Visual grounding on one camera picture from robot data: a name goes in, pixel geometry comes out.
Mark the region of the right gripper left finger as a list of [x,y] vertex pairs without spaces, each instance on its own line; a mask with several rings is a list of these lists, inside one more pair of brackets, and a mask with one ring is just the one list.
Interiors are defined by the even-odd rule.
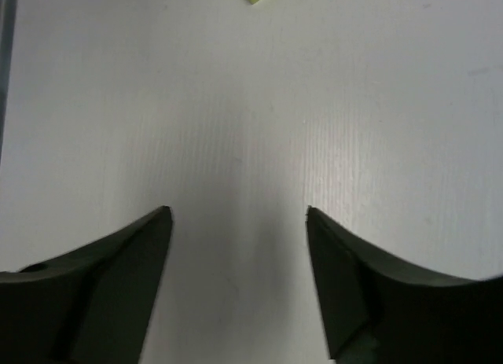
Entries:
[[138,363],[172,233],[162,206],[63,255],[1,274],[3,363]]

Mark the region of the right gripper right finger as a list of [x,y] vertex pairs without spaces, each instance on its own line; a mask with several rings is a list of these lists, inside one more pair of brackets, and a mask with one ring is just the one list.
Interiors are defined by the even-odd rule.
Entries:
[[459,278],[401,259],[323,211],[307,243],[334,363],[499,363],[502,278]]

